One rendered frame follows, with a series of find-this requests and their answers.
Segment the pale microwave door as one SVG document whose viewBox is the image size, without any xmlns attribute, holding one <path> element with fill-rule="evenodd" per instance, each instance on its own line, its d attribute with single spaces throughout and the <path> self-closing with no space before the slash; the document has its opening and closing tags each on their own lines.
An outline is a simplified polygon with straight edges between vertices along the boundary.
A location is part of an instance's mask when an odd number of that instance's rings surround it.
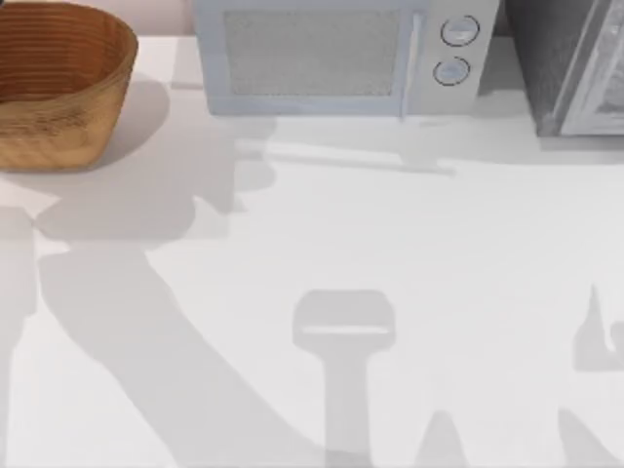
<svg viewBox="0 0 624 468">
<path fill-rule="evenodd" d="M 428 0 L 191 0 L 214 115 L 400 116 Z"/>
</svg>

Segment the brown wooden basket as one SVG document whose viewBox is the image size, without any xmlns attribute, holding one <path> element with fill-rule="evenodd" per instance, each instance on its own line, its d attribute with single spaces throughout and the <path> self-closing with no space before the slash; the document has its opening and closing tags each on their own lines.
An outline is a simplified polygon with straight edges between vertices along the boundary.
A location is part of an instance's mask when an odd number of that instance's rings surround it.
<svg viewBox="0 0 624 468">
<path fill-rule="evenodd" d="M 73 2 L 0 0 L 0 171 L 82 169 L 118 122 L 138 40 Z"/>
</svg>

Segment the small round microwave knob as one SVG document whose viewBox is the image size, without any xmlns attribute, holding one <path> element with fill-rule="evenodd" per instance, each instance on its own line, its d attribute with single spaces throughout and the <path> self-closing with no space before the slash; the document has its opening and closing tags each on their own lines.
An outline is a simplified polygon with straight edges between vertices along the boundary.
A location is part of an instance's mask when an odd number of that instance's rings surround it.
<svg viewBox="0 0 624 468">
<path fill-rule="evenodd" d="M 433 69 L 433 78 L 444 87 L 453 87 L 463 83 L 471 73 L 470 63 L 461 57 L 439 61 Z"/>
</svg>

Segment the large round microwave knob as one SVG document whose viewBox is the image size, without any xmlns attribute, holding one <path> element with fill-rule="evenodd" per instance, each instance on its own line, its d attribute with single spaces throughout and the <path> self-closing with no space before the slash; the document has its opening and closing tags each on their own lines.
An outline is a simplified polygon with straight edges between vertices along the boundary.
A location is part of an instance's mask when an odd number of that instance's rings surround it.
<svg viewBox="0 0 624 468">
<path fill-rule="evenodd" d="M 447 19 L 441 27 L 441 38 L 450 47 L 464 47 L 474 42 L 480 34 L 480 24 L 472 16 Z"/>
</svg>

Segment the pale microwave oven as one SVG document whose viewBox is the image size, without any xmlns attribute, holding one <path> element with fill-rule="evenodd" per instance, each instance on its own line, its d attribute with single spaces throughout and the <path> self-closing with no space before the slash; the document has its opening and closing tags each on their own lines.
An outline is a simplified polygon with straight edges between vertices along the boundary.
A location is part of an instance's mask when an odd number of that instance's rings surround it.
<svg viewBox="0 0 624 468">
<path fill-rule="evenodd" d="M 485 68 L 489 43 L 500 0 L 428 0 L 426 17 L 420 27 L 416 74 L 410 91 L 409 115 L 461 115 L 470 110 Z M 450 47 L 441 38 L 446 20 L 472 16 L 481 30 L 477 39 L 464 47 Z M 460 85 L 444 87 L 433 78 L 435 65 L 461 57 L 471 65 L 470 76 Z"/>
</svg>

